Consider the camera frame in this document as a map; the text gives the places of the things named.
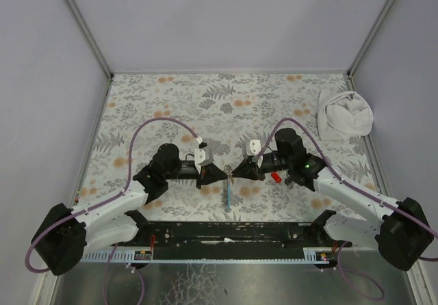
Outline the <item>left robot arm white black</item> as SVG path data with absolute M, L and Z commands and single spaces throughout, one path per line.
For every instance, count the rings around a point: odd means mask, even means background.
M 43 272 L 61 276 L 83 255 L 131 241 L 140 225 L 128 212 L 158 199 L 168 191 L 170 180 L 194 180 L 196 188 L 201 188 L 226 178 L 206 143 L 194 151 L 192 160 L 180 159 L 176 145 L 163 144 L 146 166 L 129 177 L 123 191 L 72 208 L 62 203 L 52 207 L 32 238 L 31 248 L 46 264 Z

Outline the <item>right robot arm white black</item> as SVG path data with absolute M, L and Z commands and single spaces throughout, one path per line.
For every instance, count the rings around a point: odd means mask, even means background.
M 336 241 L 347 241 L 377 250 L 395 268 L 408 271 L 432 243 L 434 235 L 420 204 L 369 190 L 335 170 L 322 153 L 312 155 L 291 128 L 274 134 L 276 150 L 267 152 L 260 140 L 242 144 L 244 159 L 232 172 L 235 178 L 263 180 L 267 174 L 285 171 L 292 183 L 328 196 L 360 217 L 331 214 L 323 229 Z

